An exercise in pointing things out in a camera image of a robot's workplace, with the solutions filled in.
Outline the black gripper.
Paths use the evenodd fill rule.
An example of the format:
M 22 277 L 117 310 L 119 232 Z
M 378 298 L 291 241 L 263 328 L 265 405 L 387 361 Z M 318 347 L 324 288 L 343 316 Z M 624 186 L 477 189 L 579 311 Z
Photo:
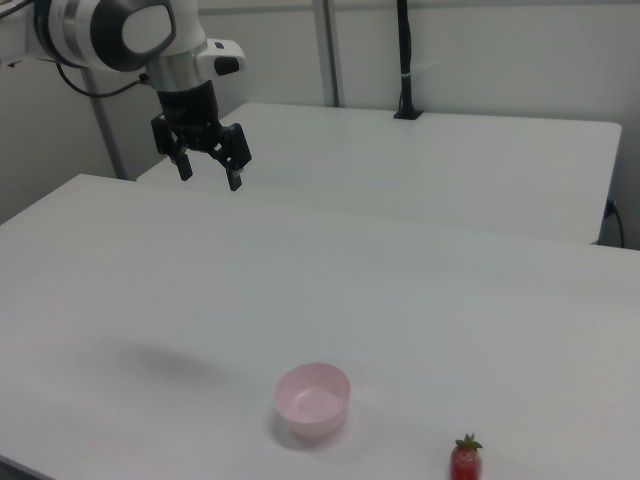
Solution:
M 209 152 L 224 167 L 230 190 L 237 191 L 251 152 L 240 124 L 221 126 L 213 83 L 206 81 L 183 91 L 158 91 L 157 96 L 162 114 L 151 121 L 151 127 L 158 153 L 168 156 L 180 179 L 187 181 L 193 175 L 187 148 Z

